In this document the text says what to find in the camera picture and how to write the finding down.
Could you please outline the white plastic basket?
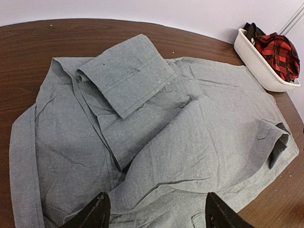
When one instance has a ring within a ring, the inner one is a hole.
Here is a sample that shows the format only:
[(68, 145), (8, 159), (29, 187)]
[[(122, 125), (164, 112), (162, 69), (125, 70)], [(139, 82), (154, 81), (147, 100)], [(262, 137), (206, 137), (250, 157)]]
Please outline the white plastic basket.
[(286, 82), (266, 62), (254, 45), (247, 39), (246, 30), (239, 28), (234, 42), (234, 50), (253, 74), (259, 84), (267, 91), (288, 92), (299, 88), (301, 83), (298, 79), (294, 82)]

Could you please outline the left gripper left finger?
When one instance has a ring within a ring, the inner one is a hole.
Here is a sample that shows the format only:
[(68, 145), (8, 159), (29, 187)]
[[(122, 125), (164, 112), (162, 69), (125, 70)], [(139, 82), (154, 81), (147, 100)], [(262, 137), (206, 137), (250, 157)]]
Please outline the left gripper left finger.
[(100, 192), (61, 228), (108, 228), (109, 220), (110, 199), (106, 192)]

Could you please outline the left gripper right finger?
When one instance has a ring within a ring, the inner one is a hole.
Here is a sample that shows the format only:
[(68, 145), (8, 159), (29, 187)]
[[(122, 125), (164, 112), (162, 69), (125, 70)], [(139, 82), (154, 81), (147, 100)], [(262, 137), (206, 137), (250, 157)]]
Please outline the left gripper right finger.
[(254, 228), (214, 192), (207, 194), (205, 221), (207, 228)]

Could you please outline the grey long sleeve shirt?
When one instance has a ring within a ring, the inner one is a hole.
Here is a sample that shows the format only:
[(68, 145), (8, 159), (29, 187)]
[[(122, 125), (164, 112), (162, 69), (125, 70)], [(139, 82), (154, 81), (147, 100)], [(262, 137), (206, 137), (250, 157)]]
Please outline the grey long sleeve shirt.
[(204, 228), (209, 192), (240, 211), (299, 154), (245, 66), (163, 59), (145, 35), (55, 57), (13, 124), (18, 228), (60, 228), (100, 192), (112, 228)]

